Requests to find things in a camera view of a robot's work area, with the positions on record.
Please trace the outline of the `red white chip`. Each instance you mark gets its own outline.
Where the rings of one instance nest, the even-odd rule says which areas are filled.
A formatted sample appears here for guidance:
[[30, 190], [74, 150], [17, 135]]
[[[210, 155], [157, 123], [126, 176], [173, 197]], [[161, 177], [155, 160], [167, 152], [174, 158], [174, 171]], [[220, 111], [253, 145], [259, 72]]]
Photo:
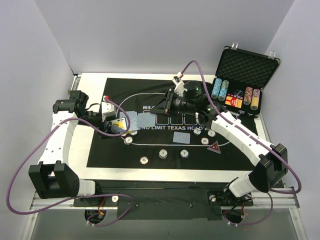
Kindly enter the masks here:
[[208, 145], [208, 144], [210, 143], [210, 141], [209, 141], [208, 138], [203, 137], [203, 138], [201, 139], [201, 143], [202, 143], [203, 145]]
[[149, 159], [146, 156], [142, 156], [139, 160], [142, 165], [146, 165], [149, 162]]

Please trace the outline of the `black poker table mat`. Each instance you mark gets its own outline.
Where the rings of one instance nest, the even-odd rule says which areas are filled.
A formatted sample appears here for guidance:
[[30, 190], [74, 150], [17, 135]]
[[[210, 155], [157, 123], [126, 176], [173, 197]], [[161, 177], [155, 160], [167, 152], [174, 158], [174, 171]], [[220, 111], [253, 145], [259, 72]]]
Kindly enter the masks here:
[[[148, 112], [162, 99], [162, 94], [173, 87], [170, 81], [149, 79], [108, 78], [103, 95], [120, 104], [125, 111]], [[250, 171], [254, 168], [251, 161], [232, 143], [216, 134], [209, 143], [218, 141], [221, 154], [207, 150], [201, 139], [208, 136], [203, 130], [194, 135], [195, 118], [176, 116], [168, 118], [160, 115], [156, 125], [140, 129], [133, 136], [133, 143], [124, 144], [120, 137], [106, 138], [98, 133], [93, 135], [87, 166], [91, 168], [128, 168], [128, 169], [183, 169], [183, 170], [221, 170]], [[190, 144], [173, 142], [174, 132], [190, 133]], [[167, 158], [161, 159], [159, 151], [167, 150]], [[181, 150], [187, 150], [188, 158], [180, 156]], [[148, 163], [140, 163], [141, 157], [147, 157]]]

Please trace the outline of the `red chip row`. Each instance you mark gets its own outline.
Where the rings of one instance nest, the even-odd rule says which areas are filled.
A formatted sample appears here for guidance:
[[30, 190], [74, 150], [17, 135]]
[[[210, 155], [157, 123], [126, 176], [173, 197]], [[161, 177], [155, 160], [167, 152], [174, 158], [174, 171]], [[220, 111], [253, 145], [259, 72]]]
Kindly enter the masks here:
[[243, 97], [243, 103], [244, 103], [245, 105], [250, 105], [250, 104], [251, 104], [252, 95], [253, 95], [253, 88], [250, 87], [250, 86], [248, 86], [248, 87], [245, 89], [244, 97]]

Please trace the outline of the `red card deck in case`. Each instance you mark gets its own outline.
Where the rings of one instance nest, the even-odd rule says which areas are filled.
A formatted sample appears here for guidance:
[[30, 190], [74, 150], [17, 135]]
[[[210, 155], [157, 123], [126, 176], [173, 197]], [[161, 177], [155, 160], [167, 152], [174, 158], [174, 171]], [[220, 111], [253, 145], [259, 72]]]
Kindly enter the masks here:
[[228, 93], [226, 95], [224, 103], [228, 106], [241, 109], [243, 105], [243, 97], [236, 94]]

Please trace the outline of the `green chip row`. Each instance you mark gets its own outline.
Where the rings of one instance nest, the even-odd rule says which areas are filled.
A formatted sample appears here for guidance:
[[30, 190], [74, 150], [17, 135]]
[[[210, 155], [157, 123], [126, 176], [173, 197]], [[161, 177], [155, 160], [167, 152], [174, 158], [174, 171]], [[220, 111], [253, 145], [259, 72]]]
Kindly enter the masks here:
[[226, 99], [227, 92], [228, 92], [228, 87], [229, 87], [229, 81], [224, 80], [221, 83], [221, 88], [220, 88], [219, 95], [218, 95], [218, 100], [219, 101], [223, 101], [223, 100]]

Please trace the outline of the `blue backed card fan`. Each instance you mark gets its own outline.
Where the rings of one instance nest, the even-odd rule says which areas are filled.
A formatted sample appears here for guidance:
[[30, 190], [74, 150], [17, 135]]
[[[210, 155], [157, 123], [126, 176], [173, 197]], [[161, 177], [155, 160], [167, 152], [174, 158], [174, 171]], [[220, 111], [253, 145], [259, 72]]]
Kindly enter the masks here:
[[156, 126], [156, 115], [150, 112], [137, 113], [136, 111], [127, 111], [130, 119], [129, 131], [148, 129]]

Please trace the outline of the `blue backed dealt card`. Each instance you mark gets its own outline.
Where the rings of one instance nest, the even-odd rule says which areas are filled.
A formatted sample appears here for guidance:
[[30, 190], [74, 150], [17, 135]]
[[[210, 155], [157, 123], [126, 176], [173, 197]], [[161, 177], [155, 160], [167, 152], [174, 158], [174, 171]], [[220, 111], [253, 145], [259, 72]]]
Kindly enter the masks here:
[[186, 132], [174, 132], [173, 140], [174, 143], [179, 144], [190, 144], [191, 142], [191, 134]]

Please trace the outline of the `light blue chip row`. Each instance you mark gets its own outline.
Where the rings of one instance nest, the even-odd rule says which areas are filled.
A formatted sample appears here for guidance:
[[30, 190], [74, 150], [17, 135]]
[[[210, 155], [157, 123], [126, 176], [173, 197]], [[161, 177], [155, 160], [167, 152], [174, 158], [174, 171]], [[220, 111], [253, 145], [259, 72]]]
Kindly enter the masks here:
[[222, 79], [220, 78], [216, 78], [214, 81], [214, 85], [211, 91], [211, 98], [212, 99], [217, 99], [220, 93], [220, 89], [221, 89], [221, 85], [222, 85]]

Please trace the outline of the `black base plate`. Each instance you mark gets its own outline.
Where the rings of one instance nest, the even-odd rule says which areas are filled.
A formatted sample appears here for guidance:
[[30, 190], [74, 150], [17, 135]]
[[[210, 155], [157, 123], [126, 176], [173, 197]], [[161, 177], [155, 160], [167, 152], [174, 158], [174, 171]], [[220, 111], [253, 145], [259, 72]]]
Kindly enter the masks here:
[[[75, 207], [117, 207], [123, 220], [193, 220], [222, 219], [222, 207], [237, 207], [232, 213], [240, 215], [240, 207], [253, 206], [251, 195], [239, 200], [223, 196], [224, 183], [157, 182], [157, 181], [97, 181], [98, 197], [74, 200]], [[117, 202], [109, 195], [116, 194]]]

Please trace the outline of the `aluminium rail frame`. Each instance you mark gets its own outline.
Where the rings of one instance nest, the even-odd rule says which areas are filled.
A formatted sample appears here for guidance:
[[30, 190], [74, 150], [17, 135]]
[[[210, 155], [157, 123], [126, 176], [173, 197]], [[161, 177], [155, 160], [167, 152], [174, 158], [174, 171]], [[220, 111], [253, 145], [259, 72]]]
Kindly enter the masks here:
[[[88, 105], [102, 97], [102, 87], [108, 81], [108, 78], [119, 78], [127, 80], [159, 80], [170, 81], [172, 74], [155, 74], [155, 73], [81, 73], [74, 77], [71, 90], [81, 90], [89, 95]], [[260, 139], [269, 140], [269, 135], [262, 116], [254, 120]], [[101, 181], [122, 181], [122, 182], [146, 182], [146, 183], [212, 183], [220, 184], [226, 183], [231, 180], [231, 177], [246, 174], [248, 171], [227, 171], [227, 170], [191, 170], [191, 169], [140, 169], [140, 168], [88, 168], [86, 167], [87, 158], [89, 157], [89, 141], [94, 136], [94, 130], [86, 129], [87, 127], [78, 126], [75, 128], [74, 138], [71, 141], [71, 150], [69, 161], [71, 167], [80, 177], [93, 178], [96, 174], [97, 179]], [[84, 149], [81, 153], [76, 151], [80, 150], [80, 138], [86, 137], [81, 147]], [[298, 208], [298, 198], [295, 193], [289, 193], [290, 188], [276, 188], [269, 194], [273, 197], [273, 210], [288, 209], [293, 223], [293, 231], [295, 232], [298, 240], [306, 240], [306, 233], [302, 224]], [[266, 193], [254, 191], [253, 193], [253, 206], [248, 209], [260, 210], [267, 209], [271, 204], [269, 203]], [[37, 193], [35, 193], [30, 209], [34, 212], [31, 215], [38, 215], [44, 211], [79, 211], [79, 210], [98, 210], [97, 206], [80, 206], [73, 205], [73, 199], [45, 199], [41, 200]]]

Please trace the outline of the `grey chips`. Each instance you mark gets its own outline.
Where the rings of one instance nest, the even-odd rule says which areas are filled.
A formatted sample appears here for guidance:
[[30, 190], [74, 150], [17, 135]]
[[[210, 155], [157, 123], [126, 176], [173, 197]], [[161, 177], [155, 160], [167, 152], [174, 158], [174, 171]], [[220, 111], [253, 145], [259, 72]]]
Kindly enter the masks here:
[[193, 133], [194, 133], [196, 136], [199, 136], [199, 135], [202, 133], [202, 130], [196, 127], [196, 128], [193, 130]]
[[124, 144], [125, 145], [130, 145], [133, 143], [133, 138], [131, 136], [128, 136], [124, 139]]

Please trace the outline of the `grey chip stack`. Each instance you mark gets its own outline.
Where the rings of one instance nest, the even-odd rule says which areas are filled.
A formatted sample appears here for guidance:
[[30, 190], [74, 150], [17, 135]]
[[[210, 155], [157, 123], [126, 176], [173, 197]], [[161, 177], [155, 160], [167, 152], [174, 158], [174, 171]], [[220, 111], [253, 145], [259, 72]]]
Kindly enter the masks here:
[[168, 152], [167, 150], [165, 149], [161, 149], [158, 153], [158, 156], [161, 158], [161, 159], [166, 159], [167, 156], [168, 156]]

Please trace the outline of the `red triangle dealer marker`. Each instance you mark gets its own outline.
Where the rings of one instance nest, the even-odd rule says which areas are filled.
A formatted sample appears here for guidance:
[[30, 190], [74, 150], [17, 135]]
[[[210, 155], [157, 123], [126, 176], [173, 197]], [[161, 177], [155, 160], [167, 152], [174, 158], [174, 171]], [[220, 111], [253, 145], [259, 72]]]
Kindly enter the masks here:
[[211, 144], [207, 150], [217, 153], [217, 154], [221, 154], [221, 149], [220, 149], [220, 145], [218, 141], [215, 141], [213, 144]]

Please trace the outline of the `red white chip front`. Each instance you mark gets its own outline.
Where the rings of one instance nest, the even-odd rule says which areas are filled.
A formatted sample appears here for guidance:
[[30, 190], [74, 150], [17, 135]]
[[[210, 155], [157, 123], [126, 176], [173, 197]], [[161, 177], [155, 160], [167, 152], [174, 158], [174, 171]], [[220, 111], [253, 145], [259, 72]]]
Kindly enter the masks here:
[[142, 165], [146, 165], [149, 162], [149, 159], [146, 156], [142, 156], [139, 160]]

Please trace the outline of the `blue chip stack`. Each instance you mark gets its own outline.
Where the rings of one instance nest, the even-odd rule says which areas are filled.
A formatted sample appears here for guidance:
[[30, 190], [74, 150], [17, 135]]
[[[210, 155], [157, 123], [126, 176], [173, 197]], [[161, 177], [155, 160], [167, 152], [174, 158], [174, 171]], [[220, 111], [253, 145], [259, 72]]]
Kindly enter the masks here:
[[180, 156], [183, 158], [183, 159], [186, 159], [189, 157], [189, 152], [186, 150], [186, 149], [183, 149], [180, 151]]

